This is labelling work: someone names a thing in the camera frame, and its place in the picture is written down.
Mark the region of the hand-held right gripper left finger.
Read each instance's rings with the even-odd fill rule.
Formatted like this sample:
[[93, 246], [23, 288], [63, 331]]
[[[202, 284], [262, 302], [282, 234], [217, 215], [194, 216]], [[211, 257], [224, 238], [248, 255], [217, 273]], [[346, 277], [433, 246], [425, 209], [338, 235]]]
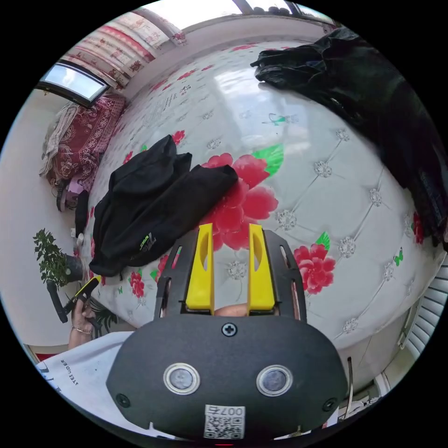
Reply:
[[198, 228], [185, 305], [188, 311], [214, 314], [214, 249], [212, 223]]

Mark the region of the person's right hand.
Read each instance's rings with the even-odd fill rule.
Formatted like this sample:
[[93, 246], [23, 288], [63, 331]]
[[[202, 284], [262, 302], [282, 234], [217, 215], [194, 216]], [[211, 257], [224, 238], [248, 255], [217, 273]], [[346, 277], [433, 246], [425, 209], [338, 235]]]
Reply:
[[242, 317], [247, 315], [247, 305], [237, 304], [221, 307], [214, 312], [214, 316]]

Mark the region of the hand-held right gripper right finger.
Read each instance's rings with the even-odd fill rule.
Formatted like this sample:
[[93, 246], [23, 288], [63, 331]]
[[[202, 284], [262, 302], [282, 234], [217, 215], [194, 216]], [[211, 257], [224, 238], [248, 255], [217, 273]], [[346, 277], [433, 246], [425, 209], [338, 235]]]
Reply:
[[248, 312], [272, 312], [275, 296], [263, 228], [249, 224]]

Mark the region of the person's left hand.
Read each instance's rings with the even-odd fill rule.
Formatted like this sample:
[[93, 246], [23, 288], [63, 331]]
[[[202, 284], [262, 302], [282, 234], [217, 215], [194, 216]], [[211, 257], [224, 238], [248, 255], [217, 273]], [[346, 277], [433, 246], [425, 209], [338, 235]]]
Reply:
[[95, 320], [95, 313], [92, 310], [88, 301], [83, 302], [81, 299], [76, 301], [76, 304], [71, 313], [72, 327], [84, 334], [92, 334]]

